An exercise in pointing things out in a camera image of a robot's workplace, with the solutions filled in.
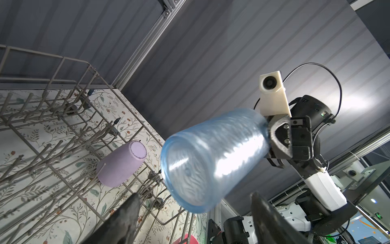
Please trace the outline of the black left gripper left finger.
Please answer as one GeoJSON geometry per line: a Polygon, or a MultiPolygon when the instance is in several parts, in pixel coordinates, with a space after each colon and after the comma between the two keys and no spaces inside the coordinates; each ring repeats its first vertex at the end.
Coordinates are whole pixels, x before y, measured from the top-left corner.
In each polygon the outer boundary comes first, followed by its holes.
{"type": "Polygon", "coordinates": [[[142,201],[138,193],[131,195],[84,244],[132,244],[142,201]]]}

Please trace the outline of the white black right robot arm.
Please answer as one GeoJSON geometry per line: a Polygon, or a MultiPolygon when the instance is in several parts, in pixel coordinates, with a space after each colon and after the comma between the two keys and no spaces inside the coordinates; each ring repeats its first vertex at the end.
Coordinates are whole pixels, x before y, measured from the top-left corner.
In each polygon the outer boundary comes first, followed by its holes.
{"type": "Polygon", "coordinates": [[[269,163],[294,168],[307,189],[286,209],[276,209],[258,193],[252,196],[252,215],[227,219],[223,228],[208,222],[209,244],[306,244],[313,234],[325,237],[348,225],[356,207],[343,195],[320,156],[322,128],[335,115],[320,100],[305,95],[288,102],[285,96],[262,95],[256,108],[268,121],[269,163]]]}

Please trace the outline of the lilac plastic cup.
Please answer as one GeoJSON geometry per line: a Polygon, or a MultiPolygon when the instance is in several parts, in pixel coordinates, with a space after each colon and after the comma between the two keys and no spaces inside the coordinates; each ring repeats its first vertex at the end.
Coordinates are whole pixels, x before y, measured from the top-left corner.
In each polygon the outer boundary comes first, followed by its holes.
{"type": "Polygon", "coordinates": [[[144,144],[140,141],[130,141],[97,164],[97,177],[106,187],[118,187],[140,168],[146,157],[147,149],[144,144]]]}

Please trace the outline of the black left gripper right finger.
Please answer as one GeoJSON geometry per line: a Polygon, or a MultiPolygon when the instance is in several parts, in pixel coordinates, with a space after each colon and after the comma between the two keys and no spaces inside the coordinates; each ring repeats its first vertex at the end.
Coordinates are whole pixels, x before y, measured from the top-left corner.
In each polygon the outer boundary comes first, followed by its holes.
{"type": "Polygon", "coordinates": [[[260,244],[307,244],[309,241],[277,212],[261,194],[251,194],[251,213],[260,244]]]}

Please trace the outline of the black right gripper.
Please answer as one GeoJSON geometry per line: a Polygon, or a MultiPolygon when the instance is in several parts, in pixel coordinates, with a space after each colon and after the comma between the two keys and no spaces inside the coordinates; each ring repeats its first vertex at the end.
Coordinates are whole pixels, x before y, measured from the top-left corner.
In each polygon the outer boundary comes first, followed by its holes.
{"type": "Polygon", "coordinates": [[[313,137],[310,117],[291,118],[287,114],[266,117],[270,149],[265,158],[277,168],[282,160],[302,162],[313,158],[313,137]]]}

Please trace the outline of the pink plastic cup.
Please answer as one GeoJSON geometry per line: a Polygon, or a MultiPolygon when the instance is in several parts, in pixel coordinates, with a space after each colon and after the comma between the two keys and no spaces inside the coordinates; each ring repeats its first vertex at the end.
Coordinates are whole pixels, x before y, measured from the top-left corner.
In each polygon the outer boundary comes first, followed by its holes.
{"type": "Polygon", "coordinates": [[[185,234],[183,239],[180,237],[174,242],[172,242],[172,244],[199,244],[199,242],[193,235],[189,236],[189,234],[187,233],[185,234]]]}

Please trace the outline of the blue transparent cup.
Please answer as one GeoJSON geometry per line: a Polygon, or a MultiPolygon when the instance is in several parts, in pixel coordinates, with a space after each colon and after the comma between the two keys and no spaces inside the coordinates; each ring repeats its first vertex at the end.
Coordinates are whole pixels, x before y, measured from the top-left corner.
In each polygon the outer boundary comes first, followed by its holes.
{"type": "Polygon", "coordinates": [[[212,210],[270,149],[268,122],[238,108],[170,136],[161,149],[161,174],[185,210],[212,210]]]}

